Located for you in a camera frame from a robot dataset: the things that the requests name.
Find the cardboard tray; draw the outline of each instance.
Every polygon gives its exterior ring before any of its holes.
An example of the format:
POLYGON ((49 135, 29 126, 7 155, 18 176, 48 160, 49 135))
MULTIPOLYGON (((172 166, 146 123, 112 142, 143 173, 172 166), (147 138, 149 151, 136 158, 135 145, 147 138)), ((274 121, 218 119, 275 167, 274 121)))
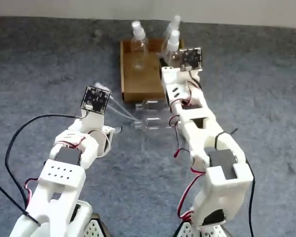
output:
MULTIPOLYGON (((163 39, 149 39, 149 53, 145 68, 138 71, 132 67, 131 40, 121 41, 121 92, 125 102, 142 102, 148 99, 165 98, 161 85, 159 58, 157 56, 157 53, 160 52, 162 42, 163 39)), ((184 43, 180 40, 179 48, 183 47, 184 43)))

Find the white spray cap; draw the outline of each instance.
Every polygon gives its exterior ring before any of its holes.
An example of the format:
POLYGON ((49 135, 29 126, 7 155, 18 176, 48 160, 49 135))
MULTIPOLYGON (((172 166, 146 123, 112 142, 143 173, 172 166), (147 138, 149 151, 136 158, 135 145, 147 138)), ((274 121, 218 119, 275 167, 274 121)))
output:
POLYGON ((143 40, 146 37, 145 31, 140 24, 140 21, 133 21, 132 22, 133 33, 137 40, 143 40))
POLYGON ((180 26, 180 22, 181 22, 181 17, 178 15, 174 16, 173 20, 168 25, 168 28, 167 28, 168 33, 171 34, 173 30, 178 30, 180 26))
POLYGON ((179 49, 180 31, 173 30, 167 44, 167 50, 175 52, 179 49))

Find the gray carpet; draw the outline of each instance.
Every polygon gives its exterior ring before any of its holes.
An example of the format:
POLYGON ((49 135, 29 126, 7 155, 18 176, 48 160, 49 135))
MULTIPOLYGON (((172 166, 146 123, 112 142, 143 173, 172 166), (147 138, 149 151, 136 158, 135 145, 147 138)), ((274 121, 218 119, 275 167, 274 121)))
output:
MULTIPOLYGON (((166 22, 143 26, 156 37, 166 22)), ((120 100, 119 40, 131 34, 130 21, 0 17, 0 184, 18 202, 4 168, 12 134, 38 114, 78 115, 85 87, 96 81, 120 100)), ((239 128, 234 137, 255 171, 255 236, 296 236, 296 30, 184 23, 181 34, 187 46, 203 47, 208 104, 226 131, 239 128)), ((55 136, 71 123, 44 118, 20 134, 11 167, 22 182, 40 174, 55 136)), ((178 201, 193 177, 187 154, 172 157, 172 130, 134 131, 111 111, 106 124, 122 125, 123 133, 109 155, 87 170, 81 198, 115 237, 170 237, 179 224, 178 201)), ((235 237, 250 236, 248 197, 226 224, 235 237)), ((19 215, 0 193, 0 237, 19 215)))

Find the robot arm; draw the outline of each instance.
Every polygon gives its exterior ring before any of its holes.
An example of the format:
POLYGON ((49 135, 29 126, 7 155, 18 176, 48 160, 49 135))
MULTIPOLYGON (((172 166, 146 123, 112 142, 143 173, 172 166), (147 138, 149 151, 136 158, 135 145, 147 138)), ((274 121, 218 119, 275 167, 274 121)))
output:
POLYGON ((191 207, 191 223, 199 230, 221 225, 234 218, 253 180, 245 154, 209 109, 198 71, 163 67, 161 72, 170 111, 179 118, 178 128, 189 144, 192 168, 206 172, 191 207), (208 154, 208 147, 216 150, 208 154))
POLYGON ((39 223, 22 215, 11 237, 79 237, 90 220, 92 207, 79 201, 88 169, 96 158, 111 149, 115 128, 104 126, 104 112, 110 91, 87 87, 81 103, 82 118, 59 134, 50 157, 38 178, 37 188, 26 211, 39 223), (77 205, 80 206, 72 219, 77 205))

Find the black circuit board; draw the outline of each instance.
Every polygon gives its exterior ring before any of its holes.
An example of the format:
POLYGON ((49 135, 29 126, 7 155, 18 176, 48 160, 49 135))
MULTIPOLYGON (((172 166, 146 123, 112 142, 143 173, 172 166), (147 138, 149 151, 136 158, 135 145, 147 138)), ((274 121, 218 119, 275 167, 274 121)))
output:
POLYGON ((110 95, 109 90, 88 86, 81 102, 81 108, 104 115, 110 95))
POLYGON ((184 48, 181 53, 181 72, 202 69, 202 49, 184 48))

